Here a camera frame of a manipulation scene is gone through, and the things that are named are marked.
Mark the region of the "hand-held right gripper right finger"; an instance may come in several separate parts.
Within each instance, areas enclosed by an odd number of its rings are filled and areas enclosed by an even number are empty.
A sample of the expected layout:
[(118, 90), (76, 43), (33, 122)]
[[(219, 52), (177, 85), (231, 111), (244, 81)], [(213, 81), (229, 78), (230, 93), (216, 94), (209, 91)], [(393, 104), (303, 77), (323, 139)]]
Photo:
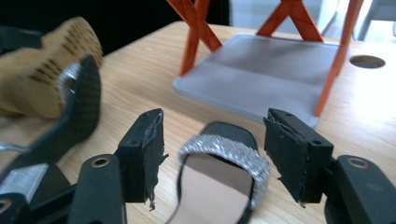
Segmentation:
[(297, 203), (319, 203), (320, 174), (332, 160), (333, 144), (290, 112), (269, 108), (264, 150), (279, 180)]

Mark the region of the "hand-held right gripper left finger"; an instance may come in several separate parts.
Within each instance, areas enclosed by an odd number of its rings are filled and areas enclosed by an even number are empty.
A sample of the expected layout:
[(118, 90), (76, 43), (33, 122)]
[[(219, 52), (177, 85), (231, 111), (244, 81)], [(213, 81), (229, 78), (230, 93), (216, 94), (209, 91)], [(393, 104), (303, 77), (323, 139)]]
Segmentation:
[(148, 203), (155, 209), (155, 187), (159, 183), (164, 153), (163, 110), (141, 114), (118, 144), (123, 197), (127, 203)]

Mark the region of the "black sandal with rhinestone strap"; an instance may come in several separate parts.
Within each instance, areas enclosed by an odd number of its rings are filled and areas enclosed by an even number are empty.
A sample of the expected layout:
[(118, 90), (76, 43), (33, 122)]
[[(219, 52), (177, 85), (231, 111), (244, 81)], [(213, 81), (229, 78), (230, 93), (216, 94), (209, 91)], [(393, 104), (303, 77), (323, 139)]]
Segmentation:
[(177, 207), (166, 224), (247, 224), (261, 203), (270, 164), (248, 130), (207, 124), (178, 152)]
[(55, 124), (28, 147), (4, 145), (21, 155), (0, 173), (0, 195), (19, 193), (28, 203), (36, 203), (70, 186), (57, 162), (95, 130), (100, 117), (101, 79), (91, 55), (70, 65), (66, 72), (73, 76), (62, 82), (66, 86), (65, 108)]

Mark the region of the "tan suede boot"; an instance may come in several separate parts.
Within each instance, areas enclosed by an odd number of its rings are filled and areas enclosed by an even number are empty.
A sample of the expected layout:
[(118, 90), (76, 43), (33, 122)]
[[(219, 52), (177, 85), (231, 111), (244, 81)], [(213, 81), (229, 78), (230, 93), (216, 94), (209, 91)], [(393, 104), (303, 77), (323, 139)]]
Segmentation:
[(89, 23), (75, 17), (44, 35), (41, 48), (0, 56), (0, 117), (58, 118), (65, 107), (63, 71), (89, 55), (100, 65), (101, 43)]

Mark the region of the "dark curtain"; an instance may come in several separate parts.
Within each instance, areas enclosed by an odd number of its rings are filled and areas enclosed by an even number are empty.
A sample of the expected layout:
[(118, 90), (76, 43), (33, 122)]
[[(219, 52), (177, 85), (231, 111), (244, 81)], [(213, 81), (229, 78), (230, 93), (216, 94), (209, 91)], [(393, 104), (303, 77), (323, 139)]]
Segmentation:
[(108, 54), (179, 19), (166, 0), (0, 0), (0, 25), (47, 34), (70, 21), (56, 38), (69, 53)]

